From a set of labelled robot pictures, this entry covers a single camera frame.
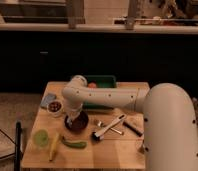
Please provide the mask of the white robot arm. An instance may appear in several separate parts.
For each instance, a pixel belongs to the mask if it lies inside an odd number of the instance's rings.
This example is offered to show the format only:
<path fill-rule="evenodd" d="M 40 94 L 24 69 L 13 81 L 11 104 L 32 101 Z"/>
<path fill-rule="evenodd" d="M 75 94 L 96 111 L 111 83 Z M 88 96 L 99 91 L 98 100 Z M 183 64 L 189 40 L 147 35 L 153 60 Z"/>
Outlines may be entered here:
<path fill-rule="evenodd" d="M 89 88 L 76 75 L 62 90 L 67 116 L 75 120 L 85 102 L 139 112 L 144 116 L 145 171 L 198 171 L 198 132 L 188 93 L 172 83 L 149 90 Z"/>

